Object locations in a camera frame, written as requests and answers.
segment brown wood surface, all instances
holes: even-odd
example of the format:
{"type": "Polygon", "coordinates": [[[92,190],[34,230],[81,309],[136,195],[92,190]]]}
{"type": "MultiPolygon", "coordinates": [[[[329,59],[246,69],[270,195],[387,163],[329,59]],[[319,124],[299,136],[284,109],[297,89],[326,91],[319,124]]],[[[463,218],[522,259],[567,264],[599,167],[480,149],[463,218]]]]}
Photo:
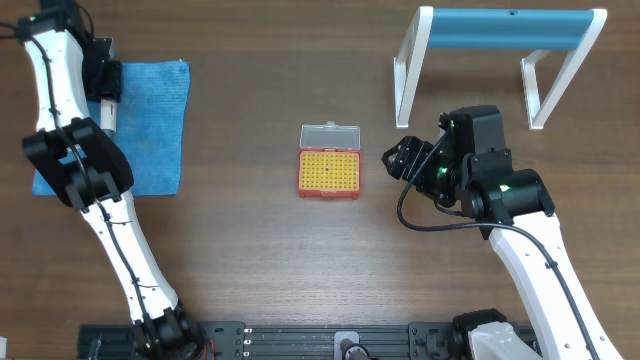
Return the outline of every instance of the brown wood surface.
{"type": "MultiPolygon", "coordinates": [[[[433,1],[436,7],[608,6],[600,38],[544,131],[527,129],[521,51],[430,51],[410,129],[394,128],[392,58],[418,1],[83,1],[98,36],[130,62],[183,59],[192,83],[175,197],[136,200],[149,245],[201,320],[406,324],[496,307],[526,320],[504,265],[478,231],[423,234],[395,217],[404,183],[382,152],[434,140],[442,111],[500,108],[515,167],[536,169],[569,256],[609,337],[640,359],[640,2],[433,1]],[[358,125],[357,201],[300,199],[302,124],[358,125]]],[[[0,2],[0,21],[37,12],[0,2]]],[[[562,57],[540,64],[547,91],[562,57]]],[[[0,335],[9,354],[71,358],[80,324],[126,324],[107,256],[75,211],[31,196],[20,140],[37,99],[26,52],[0,43],[0,335]]],[[[407,217],[441,224],[411,193],[407,217]]]]}

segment open transparent lid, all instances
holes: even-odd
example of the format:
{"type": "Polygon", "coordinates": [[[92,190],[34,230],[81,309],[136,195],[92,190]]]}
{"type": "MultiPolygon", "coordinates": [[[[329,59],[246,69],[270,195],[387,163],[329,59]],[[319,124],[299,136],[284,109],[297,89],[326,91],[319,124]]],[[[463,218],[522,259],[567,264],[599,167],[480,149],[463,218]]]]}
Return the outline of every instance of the open transparent lid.
{"type": "Polygon", "coordinates": [[[326,125],[302,125],[300,148],[360,150],[360,127],[338,126],[333,121],[326,125]]]}

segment blue towel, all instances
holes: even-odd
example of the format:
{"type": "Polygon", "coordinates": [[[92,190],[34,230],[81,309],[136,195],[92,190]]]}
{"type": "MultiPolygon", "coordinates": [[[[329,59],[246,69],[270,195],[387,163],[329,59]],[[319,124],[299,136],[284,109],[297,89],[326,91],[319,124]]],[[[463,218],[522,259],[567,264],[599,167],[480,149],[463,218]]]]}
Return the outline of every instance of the blue towel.
{"type": "MultiPolygon", "coordinates": [[[[175,195],[180,185],[182,129],[189,96],[189,63],[122,64],[122,102],[115,143],[131,164],[133,195],[175,195]]],[[[100,104],[89,102],[100,123],[100,104]]],[[[36,171],[34,195],[55,195],[36,171]]]]}

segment blue bar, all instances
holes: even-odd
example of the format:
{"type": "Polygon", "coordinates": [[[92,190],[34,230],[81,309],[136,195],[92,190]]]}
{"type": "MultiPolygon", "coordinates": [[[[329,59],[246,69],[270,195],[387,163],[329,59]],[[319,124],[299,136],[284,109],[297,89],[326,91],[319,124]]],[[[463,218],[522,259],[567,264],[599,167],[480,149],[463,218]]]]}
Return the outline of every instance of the blue bar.
{"type": "Polygon", "coordinates": [[[434,9],[432,49],[573,50],[591,10],[434,9]]]}

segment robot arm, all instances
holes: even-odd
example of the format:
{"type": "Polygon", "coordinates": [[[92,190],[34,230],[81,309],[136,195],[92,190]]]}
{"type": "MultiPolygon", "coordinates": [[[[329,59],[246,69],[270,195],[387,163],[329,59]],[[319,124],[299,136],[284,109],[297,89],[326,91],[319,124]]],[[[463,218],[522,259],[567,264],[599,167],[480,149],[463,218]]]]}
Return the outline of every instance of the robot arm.
{"type": "MultiPolygon", "coordinates": [[[[571,267],[555,206],[542,180],[531,169],[512,168],[498,109],[477,106],[442,114],[440,128],[437,144],[407,136],[382,158],[391,176],[408,181],[398,206],[403,224],[418,231],[480,228],[516,284],[545,359],[620,359],[571,267]],[[402,201],[412,185],[440,211],[476,223],[432,227],[408,223],[402,216],[402,201]],[[457,201],[462,211],[446,209],[457,201]]],[[[463,318],[454,319],[454,324],[461,329],[468,356],[540,358],[506,320],[463,318]]]]}
{"type": "Polygon", "coordinates": [[[136,351],[182,358],[182,348],[191,347],[195,357],[203,334],[151,254],[133,205],[133,173],[111,140],[121,92],[121,64],[110,60],[113,40],[87,32],[73,0],[41,6],[43,12],[21,19],[16,32],[32,61],[39,100],[37,134],[23,140],[24,152],[102,242],[127,297],[136,351]],[[89,117],[87,99],[100,99],[102,129],[89,117]],[[80,164],[77,158],[60,162],[70,150],[84,153],[80,164]]]}

